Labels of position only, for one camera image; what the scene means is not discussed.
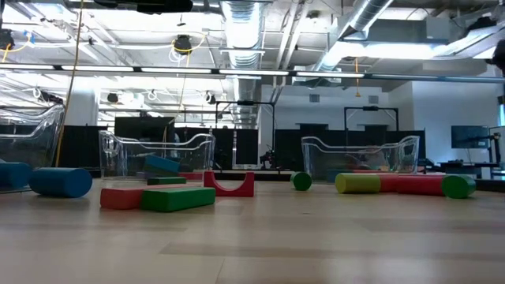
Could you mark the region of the long ceiling light bar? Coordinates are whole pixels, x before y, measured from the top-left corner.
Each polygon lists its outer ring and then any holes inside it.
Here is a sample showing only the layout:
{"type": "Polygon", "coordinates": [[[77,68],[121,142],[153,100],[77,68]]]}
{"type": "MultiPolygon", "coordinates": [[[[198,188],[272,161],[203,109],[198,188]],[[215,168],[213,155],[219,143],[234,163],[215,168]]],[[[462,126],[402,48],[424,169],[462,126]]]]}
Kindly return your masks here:
{"type": "Polygon", "coordinates": [[[297,70],[268,69],[216,69],[216,68],[186,68],[186,67],[140,67],[140,66],[105,66],[105,65],[42,65],[21,63],[0,63],[0,72],[12,73],[50,73],[74,74],[91,76],[125,75],[131,77],[170,77],[189,75],[193,77],[300,77],[324,79],[358,79],[358,80],[410,80],[434,81],[451,83],[475,84],[505,84],[503,77],[468,77],[468,76],[437,76],[410,75],[389,73],[346,73],[346,72],[315,72],[297,70]]]}

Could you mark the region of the red wooden cylinder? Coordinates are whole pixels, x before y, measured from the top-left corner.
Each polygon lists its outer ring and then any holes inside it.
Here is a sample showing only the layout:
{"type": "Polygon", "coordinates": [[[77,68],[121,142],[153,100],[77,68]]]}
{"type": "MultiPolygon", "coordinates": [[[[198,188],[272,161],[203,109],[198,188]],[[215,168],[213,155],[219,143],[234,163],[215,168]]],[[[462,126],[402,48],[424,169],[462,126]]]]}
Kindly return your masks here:
{"type": "Polygon", "coordinates": [[[444,196],[443,175],[399,175],[396,192],[400,194],[444,196]]]}
{"type": "Polygon", "coordinates": [[[380,192],[397,192],[398,175],[397,174],[379,174],[380,192]]]}

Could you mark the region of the blue wooden plank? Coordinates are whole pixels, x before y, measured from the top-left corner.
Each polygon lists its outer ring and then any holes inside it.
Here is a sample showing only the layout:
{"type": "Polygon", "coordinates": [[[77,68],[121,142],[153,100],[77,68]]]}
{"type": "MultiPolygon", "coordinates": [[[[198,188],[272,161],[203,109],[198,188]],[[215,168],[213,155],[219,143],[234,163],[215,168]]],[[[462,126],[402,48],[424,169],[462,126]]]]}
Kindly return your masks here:
{"type": "Polygon", "coordinates": [[[144,160],[144,166],[155,166],[164,170],[169,170],[179,174],[180,163],[170,159],[165,159],[156,155],[147,155],[144,160]]]}

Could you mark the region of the slanted silver air duct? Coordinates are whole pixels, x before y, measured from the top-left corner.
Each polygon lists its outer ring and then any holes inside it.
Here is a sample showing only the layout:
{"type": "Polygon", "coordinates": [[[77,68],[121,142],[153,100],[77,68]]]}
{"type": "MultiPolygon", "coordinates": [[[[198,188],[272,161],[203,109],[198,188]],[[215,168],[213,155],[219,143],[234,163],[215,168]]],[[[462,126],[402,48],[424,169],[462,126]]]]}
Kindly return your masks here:
{"type": "Polygon", "coordinates": [[[327,33],[328,45],[312,71],[331,72],[344,58],[356,58],[364,50],[373,23],[394,0],[356,0],[353,9],[337,18],[327,33]]]}

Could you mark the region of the black display panel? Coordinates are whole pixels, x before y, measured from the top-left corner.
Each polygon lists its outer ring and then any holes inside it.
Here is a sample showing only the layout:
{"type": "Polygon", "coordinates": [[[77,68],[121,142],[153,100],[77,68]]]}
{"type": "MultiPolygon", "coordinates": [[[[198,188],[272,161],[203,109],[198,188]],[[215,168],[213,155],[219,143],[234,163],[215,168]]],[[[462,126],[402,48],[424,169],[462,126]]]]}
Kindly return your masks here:
{"type": "Polygon", "coordinates": [[[115,118],[114,135],[147,142],[174,142],[172,117],[115,118]]]}

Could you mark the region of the black monitor stand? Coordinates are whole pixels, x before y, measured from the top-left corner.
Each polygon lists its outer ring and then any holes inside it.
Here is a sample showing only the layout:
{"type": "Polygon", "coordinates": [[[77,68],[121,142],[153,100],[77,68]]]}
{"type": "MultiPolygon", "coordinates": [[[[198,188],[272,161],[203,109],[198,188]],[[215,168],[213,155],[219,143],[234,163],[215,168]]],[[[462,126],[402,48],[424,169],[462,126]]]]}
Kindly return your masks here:
{"type": "Polygon", "coordinates": [[[498,165],[501,163],[501,152],[499,148],[500,137],[501,137],[500,133],[492,133],[489,136],[490,147],[488,149],[490,162],[496,163],[498,165]]]}

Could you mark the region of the background desk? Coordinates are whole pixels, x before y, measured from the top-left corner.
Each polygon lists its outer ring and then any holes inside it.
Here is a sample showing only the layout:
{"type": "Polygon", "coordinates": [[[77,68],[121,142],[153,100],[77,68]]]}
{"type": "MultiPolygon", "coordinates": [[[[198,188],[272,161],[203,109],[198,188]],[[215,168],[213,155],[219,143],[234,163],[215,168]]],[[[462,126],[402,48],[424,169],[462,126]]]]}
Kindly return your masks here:
{"type": "Polygon", "coordinates": [[[487,168],[490,171],[498,169],[499,163],[490,162],[463,162],[462,160],[449,161],[440,163],[440,169],[446,174],[465,174],[473,175],[476,178],[482,178],[483,169],[487,168]]]}

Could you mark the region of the blue wooden cylinder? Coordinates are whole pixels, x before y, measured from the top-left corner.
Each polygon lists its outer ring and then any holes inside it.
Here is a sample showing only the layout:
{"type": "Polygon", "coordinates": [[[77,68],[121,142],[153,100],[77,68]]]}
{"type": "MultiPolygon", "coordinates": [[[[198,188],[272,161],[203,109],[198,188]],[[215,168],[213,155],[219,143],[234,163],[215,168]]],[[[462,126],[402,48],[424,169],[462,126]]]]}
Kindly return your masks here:
{"type": "Polygon", "coordinates": [[[32,171],[28,185],[42,196],[80,198],[92,187],[92,176],[81,168],[45,167],[32,171]]]}
{"type": "Polygon", "coordinates": [[[0,188],[23,188],[31,175],[32,168],[26,163],[0,163],[0,188]]]}

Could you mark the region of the red wooden plank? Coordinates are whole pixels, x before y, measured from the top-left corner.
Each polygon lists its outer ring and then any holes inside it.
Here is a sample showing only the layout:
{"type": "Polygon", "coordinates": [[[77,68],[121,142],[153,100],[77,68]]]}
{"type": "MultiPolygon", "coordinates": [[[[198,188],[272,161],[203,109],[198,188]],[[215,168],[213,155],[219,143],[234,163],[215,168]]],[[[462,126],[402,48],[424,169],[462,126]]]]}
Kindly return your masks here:
{"type": "Polygon", "coordinates": [[[152,187],[103,188],[100,193],[100,207],[112,210],[132,210],[140,207],[143,191],[152,187]]]}

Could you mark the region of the black gantry frame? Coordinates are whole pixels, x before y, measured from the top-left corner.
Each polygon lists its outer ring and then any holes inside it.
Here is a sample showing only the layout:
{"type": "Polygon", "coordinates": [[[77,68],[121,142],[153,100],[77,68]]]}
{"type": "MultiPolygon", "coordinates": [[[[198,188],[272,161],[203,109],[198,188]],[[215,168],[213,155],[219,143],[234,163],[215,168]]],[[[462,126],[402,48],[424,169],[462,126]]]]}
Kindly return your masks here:
{"type": "MultiPolygon", "coordinates": [[[[231,105],[237,105],[240,107],[256,107],[257,113],[260,113],[260,109],[263,105],[267,105],[271,108],[271,138],[275,138],[275,104],[269,102],[257,102],[252,100],[238,100],[238,101],[217,101],[215,103],[215,129],[218,128],[219,119],[222,118],[222,114],[226,112],[226,108],[231,105]]],[[[231,152],[230,164],[224,163],[220,164],[220,170],[235,170],[237,165],[237,150],[241,150],[245,153],[247,157],[252,157],[254,154],[255,161],[252,163],[252,167],[256,169],[257,163],[260,161],[260,146],[261,146],[261,126],[260,123],[256,123],[256,139],[249,140],[245,142],[242,138],[237,138],[237,135],[244,132],[244,129],[233,130],[233,146],[231,152]]]]}
{"type": "Polygon", "coordinates": [[[343,109],[343,125],[344,125],[344,130],[347,132],[348,126],[347,122],[350,116],[347,115],[347,112],[349,110],[362,110],[362,111],[379,111],[382,110],[384,113],[389,115],[393,121],[395,122],[395,129],[396,131],[399,131],[399,109],[396,107],[380,107],[380,106],[345,106],[343,109]],[[391,114],[388,112],[389,110],[393,111],[395,113],[395,116],[392,117],[391,114]]]}

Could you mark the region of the black ceiling box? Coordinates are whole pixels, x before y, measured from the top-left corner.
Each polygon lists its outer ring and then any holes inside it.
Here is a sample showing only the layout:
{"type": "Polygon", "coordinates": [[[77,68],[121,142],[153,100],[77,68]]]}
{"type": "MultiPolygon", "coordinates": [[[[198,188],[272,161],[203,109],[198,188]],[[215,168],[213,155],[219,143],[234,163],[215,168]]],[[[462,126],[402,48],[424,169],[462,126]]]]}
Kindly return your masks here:
{"type": "Polygon", "coordinates": [[[0,29],[0,50],[10,50],[15,47],[11,29],[0,29]]]}

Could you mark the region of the dark wall screen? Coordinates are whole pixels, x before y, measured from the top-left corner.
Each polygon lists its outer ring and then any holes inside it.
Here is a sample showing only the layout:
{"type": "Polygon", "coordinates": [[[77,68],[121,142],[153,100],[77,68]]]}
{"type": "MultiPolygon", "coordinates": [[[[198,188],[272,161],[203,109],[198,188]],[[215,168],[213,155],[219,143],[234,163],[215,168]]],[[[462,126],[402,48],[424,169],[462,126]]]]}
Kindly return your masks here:
{"type": "Polygon", "coordinates": [[[481,125],[453,125],[451,127],[451,147],[478,149],[489,147],[489,131],[481,125]]]}

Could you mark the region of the yellow-green wooden cylinder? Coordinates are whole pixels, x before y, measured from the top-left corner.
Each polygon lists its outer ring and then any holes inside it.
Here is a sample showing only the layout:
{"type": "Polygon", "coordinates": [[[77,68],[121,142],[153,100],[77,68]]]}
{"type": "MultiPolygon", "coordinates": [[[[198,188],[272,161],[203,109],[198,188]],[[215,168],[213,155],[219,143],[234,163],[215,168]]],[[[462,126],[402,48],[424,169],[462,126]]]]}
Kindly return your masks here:
{"type": "Polygon", "coordinates": [[[380,179],[376,174],[338,174],[335,187],[340,194],[373,194],[380,191],[380,179]]]}

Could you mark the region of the red bow-tie block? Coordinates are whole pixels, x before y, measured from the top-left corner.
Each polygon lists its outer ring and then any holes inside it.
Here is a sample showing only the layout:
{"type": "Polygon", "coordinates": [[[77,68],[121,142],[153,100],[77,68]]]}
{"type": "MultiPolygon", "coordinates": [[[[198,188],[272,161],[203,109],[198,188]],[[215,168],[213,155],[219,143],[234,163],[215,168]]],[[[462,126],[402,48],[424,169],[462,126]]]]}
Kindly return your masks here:
{"type": "Polygon", "coordinates": [[[245,173],[245,179],[236,189],[226,189],[215,179],[213,171],[204,171],[204,187],[215,189],[216,196],[225,197],[254,197],[255,195],[255,174],[252,171],[245,173]]]}

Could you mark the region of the clear plastic bin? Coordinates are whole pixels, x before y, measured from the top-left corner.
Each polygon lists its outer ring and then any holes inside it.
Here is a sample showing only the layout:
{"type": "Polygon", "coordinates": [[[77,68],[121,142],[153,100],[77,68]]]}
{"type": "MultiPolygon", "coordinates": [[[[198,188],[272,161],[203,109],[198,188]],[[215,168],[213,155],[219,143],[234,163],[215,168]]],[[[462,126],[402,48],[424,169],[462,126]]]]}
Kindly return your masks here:
{"type": "Polygon", "coordinates": [[[340,173],[352,170],[387,170],[415,174],[419,136],[397,143],[370,146],[330,146],[316,136],[301,139],[304,171],[316,182],[332,183],[340,173]]]}
{"type": "MultiPolygon", "coordinates": [[[[61,104],[39,114],[0,108],[0,163],[26,163],[32,170],[53,166],[64,114],[61,104]]],[[[28,190],[0,188],[0,194],[28,190]]]]}
{"type": "Polygon", "coordinates": [[[100,169],[104,178],[138,178],[147,155],[180,163],[180,172],[204,172],[213,164],[215,137],[197,134],[187,142],[147,142],[99,131],[100,169]]]}

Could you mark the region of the round silver air duct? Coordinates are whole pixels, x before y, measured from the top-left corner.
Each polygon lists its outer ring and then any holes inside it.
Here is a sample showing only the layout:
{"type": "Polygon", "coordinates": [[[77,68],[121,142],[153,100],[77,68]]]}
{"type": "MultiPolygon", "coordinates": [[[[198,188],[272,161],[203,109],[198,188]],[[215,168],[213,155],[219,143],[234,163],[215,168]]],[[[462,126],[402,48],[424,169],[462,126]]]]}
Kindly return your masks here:
{"type": "Polygon", "coordinates": [[[258,69],[260,36],[264,5],[260,2],[225,1],[221,9],[225,18],[226,45],[234,69],[258,69]]]}

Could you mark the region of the green wooden cylinder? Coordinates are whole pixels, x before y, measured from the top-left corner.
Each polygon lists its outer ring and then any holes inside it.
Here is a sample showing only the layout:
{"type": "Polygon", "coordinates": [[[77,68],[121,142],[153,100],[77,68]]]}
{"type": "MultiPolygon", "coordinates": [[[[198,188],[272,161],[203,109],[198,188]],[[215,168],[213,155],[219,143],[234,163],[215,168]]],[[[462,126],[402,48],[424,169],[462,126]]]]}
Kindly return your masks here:
{"type": "Polygon", "coordinates": [[[441,189],[451,199],[469,198],[476,190],[476,182],[466,175],[447,175],[442,179],[441,189]]]}
{"type": "Polygon", "coordinates": [[[306,172],[294,172],[290,176],[290,182],[296,191],[308,191],[312,185],[312,177],[306,172]]]}

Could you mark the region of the thick green wooden block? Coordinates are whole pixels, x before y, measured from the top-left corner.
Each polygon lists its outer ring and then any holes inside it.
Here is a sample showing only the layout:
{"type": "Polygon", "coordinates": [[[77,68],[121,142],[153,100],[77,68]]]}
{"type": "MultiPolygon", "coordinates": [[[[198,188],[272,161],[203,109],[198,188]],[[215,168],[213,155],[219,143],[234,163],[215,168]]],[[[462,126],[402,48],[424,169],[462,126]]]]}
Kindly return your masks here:
{"type": "Polygon", "coordinates": [[[214,188],[150,189],[143,191],[140,200],[140,209],[174,212],[212,205],[214,202],[214,188]]]}

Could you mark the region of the small background robot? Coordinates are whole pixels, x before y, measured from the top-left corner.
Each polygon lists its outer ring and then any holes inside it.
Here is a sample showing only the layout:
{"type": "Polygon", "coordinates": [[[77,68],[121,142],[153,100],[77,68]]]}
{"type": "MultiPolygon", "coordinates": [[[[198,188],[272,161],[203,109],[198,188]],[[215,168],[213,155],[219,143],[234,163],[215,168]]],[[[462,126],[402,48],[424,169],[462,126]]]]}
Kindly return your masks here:
{"type": "Polygon", "coordinates": [[[261,170],[273,170],[276,168],[275,150],[270,149],[260,157],[261,170]]]}

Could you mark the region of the black partition wall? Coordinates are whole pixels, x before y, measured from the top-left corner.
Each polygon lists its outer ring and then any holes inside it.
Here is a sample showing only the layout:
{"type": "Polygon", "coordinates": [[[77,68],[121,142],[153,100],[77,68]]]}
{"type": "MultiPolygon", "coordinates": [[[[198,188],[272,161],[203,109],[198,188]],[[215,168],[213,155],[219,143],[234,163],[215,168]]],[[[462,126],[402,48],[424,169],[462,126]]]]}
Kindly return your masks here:
{"type": "Polygon", "coordinates": [[[259,161],[259,132],[256,129],[176,128],[181,142],[196,134],[212,134],[215,138],[215,161],[223,170],[247,165],[256,167],[259,161]]]}
{"type": "Polygon", "coordinates": [[[385,125],[366,126],[365,130],[329,130],[327,125],[302,124],[298,129],[275,130],[275,157],[283,169],[302,170],[301,138],[316,136],[330,146],[370,146],[399,142],[406,136],[419,136],[418,154],[425,157],[424,130],[387,131],[385,125]]]}

